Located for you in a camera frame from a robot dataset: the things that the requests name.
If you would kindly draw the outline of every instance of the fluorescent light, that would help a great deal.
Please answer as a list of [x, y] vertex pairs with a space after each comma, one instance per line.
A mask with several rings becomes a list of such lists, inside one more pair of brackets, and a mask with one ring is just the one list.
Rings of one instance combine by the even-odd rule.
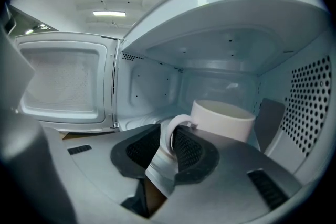
[[126, 17], [126, 12], [93, 12], [96, 16], [119, 16]]

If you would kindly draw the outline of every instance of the mug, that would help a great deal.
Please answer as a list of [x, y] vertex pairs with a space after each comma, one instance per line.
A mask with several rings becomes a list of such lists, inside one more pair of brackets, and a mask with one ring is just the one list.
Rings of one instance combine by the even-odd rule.
[[191, 114], [179, 115], [168, 124], [164, 141], [169, 153], [174, 155], [171, 138], [175, 128], [183, 123], [191, 127], [246, 142], [251, 132], [255, 116], [237, 106], [210, 100], [195, 100]]

